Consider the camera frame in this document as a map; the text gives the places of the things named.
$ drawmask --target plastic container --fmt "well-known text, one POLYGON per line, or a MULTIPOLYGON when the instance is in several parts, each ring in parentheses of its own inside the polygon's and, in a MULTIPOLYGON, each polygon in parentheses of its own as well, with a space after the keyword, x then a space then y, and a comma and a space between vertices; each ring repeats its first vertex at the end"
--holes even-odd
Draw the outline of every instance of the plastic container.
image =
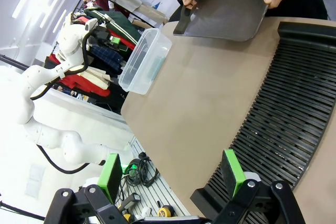
POLYGON ((145 30, 120 75, 123 90, 146 94, 171 46, 172 42, 159 29, 145 30))

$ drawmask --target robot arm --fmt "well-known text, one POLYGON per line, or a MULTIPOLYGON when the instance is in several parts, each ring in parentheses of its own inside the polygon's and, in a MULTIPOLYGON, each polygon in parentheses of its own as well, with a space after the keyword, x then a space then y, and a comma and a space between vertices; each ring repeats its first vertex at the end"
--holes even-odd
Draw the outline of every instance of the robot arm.
POLYGON ((84 144, 80 135, 75 131, 62 131, 37 122, 34 117, 34 103, 32 94, 43 84, 68 74, 83 71, 69 71, 71 68, 83 64, 87 65, 83 53, 86 53, 86 41, 97 24, 92 19, 83 25, 64 27, 58 37, 59 47, 66 60, 53 69, 40 66, 29 67, 17 80, 11 89, 10 103, 14 105, 13 112, 8 115, 9 120, 22 124, 27 132, 26 137, 45 148, 62 148, 64 158, 72 164, 94 163, 103 164, 110 153, 119 153, 123 163, 128 164, 133 155, 131 152, 108 148, 100 144, 84 144))

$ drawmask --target brown tabletop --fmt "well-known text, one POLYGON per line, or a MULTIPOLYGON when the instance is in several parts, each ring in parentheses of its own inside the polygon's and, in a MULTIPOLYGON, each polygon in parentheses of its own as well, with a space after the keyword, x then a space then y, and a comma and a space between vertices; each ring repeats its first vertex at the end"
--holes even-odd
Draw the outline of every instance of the brown tabletop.
MULTIPOLYGON (((204 187, 240 128, 275 53, 280 21, 322 24, 303 18, 265 18, 247 42, 173 36, 173 46, 149 92, 130 93, 121 114, 162 176, 192 215, 202 215, 189 199, 204 187)), ((336 116, 295 196, 307 223, 335 223, 336 116)))

